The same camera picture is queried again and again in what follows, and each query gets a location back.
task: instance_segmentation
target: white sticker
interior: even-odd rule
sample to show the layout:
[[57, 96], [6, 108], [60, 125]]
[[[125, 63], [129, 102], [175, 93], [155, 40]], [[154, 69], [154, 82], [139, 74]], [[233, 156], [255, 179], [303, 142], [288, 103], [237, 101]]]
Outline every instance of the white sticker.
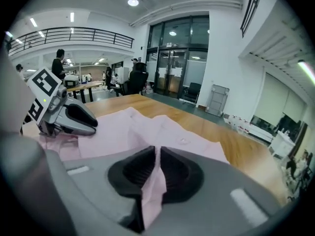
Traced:
[[29, 115], [36, 121], [36, 124], [40, 123], [61, 82], [62, 81], [46, 67], [38, 70], [29, 78], [27, 85], [36, 96], [29, 110]]

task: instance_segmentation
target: black office chair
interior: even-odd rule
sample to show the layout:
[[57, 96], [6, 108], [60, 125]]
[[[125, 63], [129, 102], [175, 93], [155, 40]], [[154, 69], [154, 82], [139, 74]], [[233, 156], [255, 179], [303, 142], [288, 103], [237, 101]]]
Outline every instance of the black office chair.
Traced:
[[201, 89], [201, 84], [191, 83], [189, 88], [184, 90], [184, 100], [192, 101], [193, 103], [197, 103], [199, 93]]
[[145, 67], [145, 63], [137, 63], [135, 70], [130, 72], [129, 80], [126, 81], [120, 89], [115, 90], [116, 96], [119, 96], [119, 93], [122, 95], [130, 95], [142, 92], [149, 76], [149, 73], [144, 72]]

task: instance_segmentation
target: glass wall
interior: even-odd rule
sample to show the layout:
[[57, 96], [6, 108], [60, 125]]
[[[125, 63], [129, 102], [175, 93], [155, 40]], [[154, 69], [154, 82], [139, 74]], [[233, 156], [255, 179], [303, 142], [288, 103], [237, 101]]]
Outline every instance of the glass wall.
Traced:
[[151, 53], [147, 58], [147, 72], [149, 73], [148, 82], [154, 82], [157, 69], [158, 53]]
[[162, 45], [189, 43], [190, 19], [179, 19], [165, 23]]
[[156, 47], [159, 46], [159, 41], [161, 39], [161, 33], [162, 33], [162, 24], [155, 25], [152, 28], [152, 37], [149, 47]]
[[209, 15], [179, 18], [151, 26], [148, 48], [163, 46], [167, 43], [208, 46]]
[[190, 51], [187, 61], [186, 73], [184, 78], [184, 87], [189, 87], [191, 83], [202, 84], [203, 76], [206, 70], [207, 52]]
[[191, 43], [209, 45], [209, 17], [193, 18], [191, 27]]

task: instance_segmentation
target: man in black shirt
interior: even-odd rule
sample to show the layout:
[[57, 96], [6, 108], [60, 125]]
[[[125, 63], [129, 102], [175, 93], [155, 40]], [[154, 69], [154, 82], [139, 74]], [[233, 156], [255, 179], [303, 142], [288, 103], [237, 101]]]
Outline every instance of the man in black shirt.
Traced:
[[63, 69], [62, 60], [64, 59], [64, 50], [58, 49], [57, 57], [54, 59], [53, 64], [51, 66], [51, 71], [55, 74], [59, 79], [63, 80], [65, 78], [65, 71]]

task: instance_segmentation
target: white cabinet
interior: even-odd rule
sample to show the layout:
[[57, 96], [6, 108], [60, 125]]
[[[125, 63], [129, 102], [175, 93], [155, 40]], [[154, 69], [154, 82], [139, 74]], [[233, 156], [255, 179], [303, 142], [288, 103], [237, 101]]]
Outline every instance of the white cabinet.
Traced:
[[282, 158], [285, 158], [289, 155], [294, 146], [295, 143], [291, 141], [291, 139], [286, 134], [278, 131], [276, 137], [273, 139], [269, 147], [273, 149], [273, 155], [276, 154]]

